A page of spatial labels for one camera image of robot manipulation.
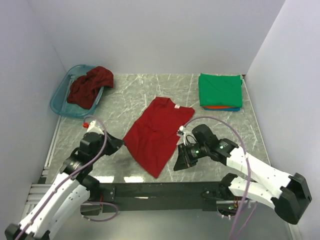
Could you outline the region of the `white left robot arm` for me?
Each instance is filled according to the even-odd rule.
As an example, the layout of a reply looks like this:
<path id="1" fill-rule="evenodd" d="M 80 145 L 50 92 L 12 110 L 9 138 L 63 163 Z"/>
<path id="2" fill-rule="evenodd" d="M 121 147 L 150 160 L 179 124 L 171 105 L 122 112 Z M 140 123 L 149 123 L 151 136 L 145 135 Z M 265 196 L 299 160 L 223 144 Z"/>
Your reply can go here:
<path id="1" fill-rule="evenodd" d="M 8 240 L 50 240 L 54 231 L 86 201 L 98 203 L 100 182 L 90 172 L 103 156 L 116 153 L 124 141 L 106 132 L 87 132 L 63 162 L 53 184 L 36 207 L 19 224 L 5 229 Z"/>

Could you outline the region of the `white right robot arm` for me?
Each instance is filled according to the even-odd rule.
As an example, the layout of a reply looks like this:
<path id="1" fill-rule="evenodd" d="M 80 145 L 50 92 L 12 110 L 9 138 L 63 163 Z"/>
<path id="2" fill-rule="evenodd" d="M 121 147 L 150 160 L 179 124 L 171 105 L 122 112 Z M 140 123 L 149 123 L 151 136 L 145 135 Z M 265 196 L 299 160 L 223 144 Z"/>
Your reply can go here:
<path id="1" fill-rule="evenodd" d="M 217 138 L 205 124 L 200 124 L 191 131 L 194 143 L 187 141 L 189 133 L 184 126 L 180 126 L 177 133 L 183 137 L 183 143 L 177 147 L 178 157 L 174 171 L 191 168 L 200 158 L 209 157 L 251 178 L 248 181 L 236 174 L 227 174 L 219 183 L 222 198 L 230 200 L 233 196 L 245 196 L 270 207 L 289 224 L 296 225 L 300 221 L 312 201 L 303 175 L 291 175 L 244 153 L 243 148 L 235 142 Z"/>

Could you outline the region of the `bright red t shirt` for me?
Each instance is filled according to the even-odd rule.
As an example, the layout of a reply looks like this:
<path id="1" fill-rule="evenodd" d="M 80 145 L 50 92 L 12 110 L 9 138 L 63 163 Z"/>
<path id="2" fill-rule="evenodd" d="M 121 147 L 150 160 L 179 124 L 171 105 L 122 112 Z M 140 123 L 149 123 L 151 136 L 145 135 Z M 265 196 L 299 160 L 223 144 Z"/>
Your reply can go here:
<path id="1" fill-rule="evenodd" d="M 177 147 L 179 128 L 194 114 L 192 107 L 157 96 L 124 136 L 124 144 L 133 159 L 157 179 Z"/>

